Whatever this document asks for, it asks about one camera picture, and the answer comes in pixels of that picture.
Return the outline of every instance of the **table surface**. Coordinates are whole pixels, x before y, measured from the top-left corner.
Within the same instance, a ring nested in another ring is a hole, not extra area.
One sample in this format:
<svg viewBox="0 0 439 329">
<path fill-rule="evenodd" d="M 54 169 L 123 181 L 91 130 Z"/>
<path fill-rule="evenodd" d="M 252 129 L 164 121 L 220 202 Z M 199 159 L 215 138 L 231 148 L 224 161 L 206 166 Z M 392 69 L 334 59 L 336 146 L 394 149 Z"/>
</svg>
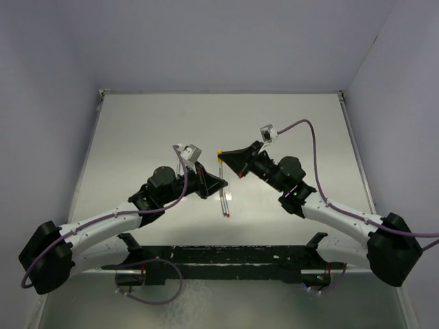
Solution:
<svg viewBox="0 0 439 329">
<path fill-rule="evenodd" d="M 174 143 L 203 150 L 199 161 L 217 174 L 218 149 L 260 140 L 259 128 L 278 130 L 299 119 L 316 129 L 318 168 L 328 196 L 370 211 L 336 94 L 106 95 L 77 194 L 72 221 L 114 208 L 136 192 L 155 168 L 176 167 Z M 268 149 L 273 159 L 296 156 L 315 186 L 309 128 L 298 126 Z M 184 198 L 158 221 L 132 235 L 142 245 L 303 245 L 316 232 L 342 236 L 287 214 L 279 194 L 225 168 L 231 200 L 224 218 L 217 196 Z M 324 297 L 280 282 L 186 281 L 167 306 L 146 306 L 114 294 L 113 274 L 82 274 L 49 294 L 41 328 L 405 328 L 396 290 L 371 273 L 353 274 Z M 145 298 L 166 299 L 176 282 L 144 287 Z"/>
</svg>

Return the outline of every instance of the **gray wall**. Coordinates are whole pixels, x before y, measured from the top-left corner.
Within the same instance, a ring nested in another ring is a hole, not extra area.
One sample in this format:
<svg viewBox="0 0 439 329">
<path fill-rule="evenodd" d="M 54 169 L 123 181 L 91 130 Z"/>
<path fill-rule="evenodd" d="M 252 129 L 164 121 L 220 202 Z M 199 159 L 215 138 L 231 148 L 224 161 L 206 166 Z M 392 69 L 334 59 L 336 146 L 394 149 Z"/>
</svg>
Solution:
<svg viewBox="0 0 439 329">
<path fill-rule="evenodd" d="M 100 88 L 345 89 L 394 0 L 58 0 Z"/>
<path fill-rule="evenodd" d="M 0 1 L 1 327 L 20 329 L 35 292 L 17 256 L 36 227 L 62 223 L 98 100 L 50 1 Z"/>
<path fill-rule="evenodd" d="M 439 232 L 438 91 L 439 1 L 397 1 L 347 106 L 377 210 L 400 214 L 416 232 Z M 438 327 L 438 260 L 439 247 L 408 279 L 424 329 Z"/>
</svg>

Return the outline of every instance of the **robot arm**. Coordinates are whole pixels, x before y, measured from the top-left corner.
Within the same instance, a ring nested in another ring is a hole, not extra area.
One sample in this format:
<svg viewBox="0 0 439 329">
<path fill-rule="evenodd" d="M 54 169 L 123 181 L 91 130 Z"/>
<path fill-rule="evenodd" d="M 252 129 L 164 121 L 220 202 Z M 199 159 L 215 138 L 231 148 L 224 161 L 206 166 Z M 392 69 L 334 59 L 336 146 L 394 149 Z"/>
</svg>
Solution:
<svg viewBox="0 0 439 329">
<path fill-rule="evenodd" d="M 138 192 L 118 207 L 77 223 L 57 227 L 52 221 L 35 231 L 19 260 L 39 294 L 62 285 L 69 276 L 94 267 L 123 263 L 141 248 L 128 234 L 157 220 L 170 202 L 196 193 L 206 199 L 227 186 L 198 162 L 201 150 L 190 145 L 176 151 L 184 161 L 185 176 L 159 167 Z M 22 282 L 23 287 L 32 287 Z"/>
<path fill-rule="evenodd" d="M 245 149 L 223 151 L 218 158 L 240 178 L 251 172 L 282 193 L 278 200 L 289 214 L 319 221 L 351 237 L 321 235 L 316 251 L 322 260 L 370 268 L 385 283 L 401 286 L 423 251 L 414 237 L 383 228 L 410 232 L 405 221 L 396 214 L 384 218 L 324 199 L 303 181 L 305 172 L 299 159 L 286 156 L 275 163 L 268 156 L 266 148 L 277 136 L 272 126 L 263 127 L 261 133 L 264 143 L 255 141 Z"/>
</svg>

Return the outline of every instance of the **yellow object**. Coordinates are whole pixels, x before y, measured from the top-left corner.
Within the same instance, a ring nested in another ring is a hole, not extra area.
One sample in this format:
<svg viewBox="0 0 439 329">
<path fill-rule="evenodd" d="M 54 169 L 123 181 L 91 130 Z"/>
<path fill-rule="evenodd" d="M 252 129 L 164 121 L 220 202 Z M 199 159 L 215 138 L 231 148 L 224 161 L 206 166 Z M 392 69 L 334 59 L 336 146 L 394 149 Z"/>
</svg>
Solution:
<svg viewBox="0 0 439 329">
<path fill-rule="evenodd" d="M 219 149 L 217 154 L 221 154 L 222 153 L 222 149 Z M 218 163 L 222 163 L 222 160 L 220 158 L 218 158 Z"/>
</svg>

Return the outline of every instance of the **yellow cap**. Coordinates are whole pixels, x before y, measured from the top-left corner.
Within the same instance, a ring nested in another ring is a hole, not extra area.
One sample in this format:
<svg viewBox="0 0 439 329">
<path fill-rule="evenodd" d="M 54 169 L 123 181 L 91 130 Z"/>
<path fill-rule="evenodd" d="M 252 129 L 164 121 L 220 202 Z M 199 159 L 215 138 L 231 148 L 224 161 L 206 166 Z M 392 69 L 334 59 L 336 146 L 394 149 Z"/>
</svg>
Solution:
<svg viewBox="0 0 439 329">
<path fill-rule="evenodd" d="M 222 149 L 219 149 L 217 154 L 220 155 L 222 153 Z M 222 163 L 222 160 L 220 158 L 218 158 L 218 163 Z"/>
</svg>

